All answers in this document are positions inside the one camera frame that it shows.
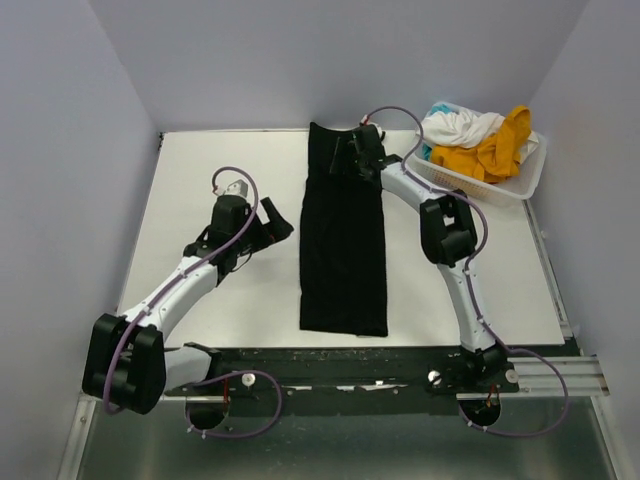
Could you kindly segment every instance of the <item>gray wall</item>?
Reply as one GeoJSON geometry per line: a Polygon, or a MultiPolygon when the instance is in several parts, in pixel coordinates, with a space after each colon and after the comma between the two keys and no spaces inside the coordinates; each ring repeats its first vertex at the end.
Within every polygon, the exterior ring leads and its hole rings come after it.
{"type": "Polygon", "coordinates": [[[352,124],[383,103],[424,113],[442,99],[507,112],[529,102],[586,3],[90,1],[165,130],[352,124]]]}
{"type": "Polygon", "coordinates": [[[55,478],[155,128],[84,0],[0,2],[0,478],[55,478]]]}
{"type": "Polygon", "coordinates": [[[604,365],[633,454],[640,452],[639,19],[636,0],[592,0],[532,102],[550,140],[535,210],[569,319],[604,365]]]}

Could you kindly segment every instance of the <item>white tabletop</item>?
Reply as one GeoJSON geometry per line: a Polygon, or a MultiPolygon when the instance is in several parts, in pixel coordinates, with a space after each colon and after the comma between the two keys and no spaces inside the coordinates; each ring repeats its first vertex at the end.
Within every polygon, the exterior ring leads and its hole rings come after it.
{"type": "MultiPolygon", "coordinates": [[[[389,132],[388,153],[404,153],[412,132],[389,132]]],[[[299,329],[298,226],[307,176],[305,131],[167,134],[160,154],[120,311],[146,297],[177,266],[185,245],[208,224],[211,175],[224,165],[248,171],[296,231],[253,256],[203,297],[171,333],[168,346],[367,347],[458,345],[447,288],[420,248],[417,214],[383,193],[387,239],[389,336],[359,338],[299,329]]],[[[238,176],[227,173],[220,184],[238,176]]],[[[521,204],[479,202],[489,243],[478,257],[486,318],[509,344],[561,344],[552,297],[521,204]]],[[[480,231],[480,222],[476,219],[480,231]]]]}

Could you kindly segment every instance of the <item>screw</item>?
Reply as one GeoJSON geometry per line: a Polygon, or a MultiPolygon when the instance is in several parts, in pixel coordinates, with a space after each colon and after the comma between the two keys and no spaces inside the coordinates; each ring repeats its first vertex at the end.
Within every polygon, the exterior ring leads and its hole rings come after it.
{"type": "Polygon", "coordinates": [[[432,385],[440,385],[440,383],[442,383],[440,372],[438,372],[437,370],[431,370],[429,372],[429,375],[427,375],[427,378],[432,385]]]}
{"type": "Polygon", "coordinates": [[[520,377],[518,376],[518,372],[511,368],[505,372],[504,378],[506,378],[509,383],[518,383],[520,377]]]}
{"type": "Polygon", "coordinates": [[[256,383],[256,376],[253,373],[245,373],[242,375],[242,384],[249,388],[251,385],[256,383]]]}

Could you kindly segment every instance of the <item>black cloth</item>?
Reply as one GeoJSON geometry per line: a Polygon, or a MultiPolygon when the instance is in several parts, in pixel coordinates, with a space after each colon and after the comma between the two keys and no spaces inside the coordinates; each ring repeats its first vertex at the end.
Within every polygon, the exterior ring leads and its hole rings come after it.
{"type": "Polygon", "coordinates": [[[387,273],[381,189],[329,175],[349,131],[309,128],[300,219],[300,328],[386,337],[387,273]]]}

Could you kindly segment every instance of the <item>plastic basket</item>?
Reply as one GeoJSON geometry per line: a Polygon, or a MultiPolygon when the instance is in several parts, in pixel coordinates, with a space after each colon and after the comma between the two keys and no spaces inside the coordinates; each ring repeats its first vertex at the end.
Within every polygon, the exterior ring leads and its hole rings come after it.
{"type": "MultiPolygon", "coordinates": [[[[453,111],[460,107],[452,103],[445,103],[453,111]]],[[[547,141],[537,134],[540,140],[535,149],[520,165],[520,174],[505,182],[491,185],[461,173],[434,165],[422,157],[422,150],[416,152],[410,159],[410,165],[420,176],[449,189],[461,189],[467,195],[485,200],[496,205],[508,205],[514,201],[531,198],[540,181],[540,174],[547,156],[547,141]]]]}

